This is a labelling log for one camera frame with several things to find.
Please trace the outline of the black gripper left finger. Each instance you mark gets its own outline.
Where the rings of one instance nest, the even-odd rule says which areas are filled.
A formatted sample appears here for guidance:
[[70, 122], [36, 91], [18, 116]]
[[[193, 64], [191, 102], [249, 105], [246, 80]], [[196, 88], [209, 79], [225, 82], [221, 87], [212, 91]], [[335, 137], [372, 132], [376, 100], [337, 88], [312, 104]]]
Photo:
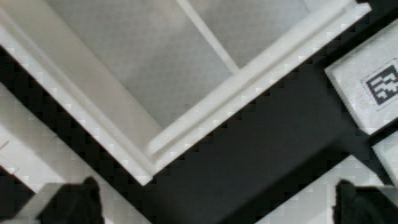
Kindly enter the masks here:
[[38, 219], [42, 224], [106, 224], [100, 185], [93, 177], [61, 186]]

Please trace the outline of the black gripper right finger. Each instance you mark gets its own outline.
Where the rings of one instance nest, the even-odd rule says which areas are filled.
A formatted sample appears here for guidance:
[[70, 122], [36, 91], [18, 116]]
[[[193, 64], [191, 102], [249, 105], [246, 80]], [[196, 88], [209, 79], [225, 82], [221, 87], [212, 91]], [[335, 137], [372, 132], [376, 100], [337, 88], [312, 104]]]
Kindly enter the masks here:
[[337, 185], [335, 224], [398, 224], [398, 188]]

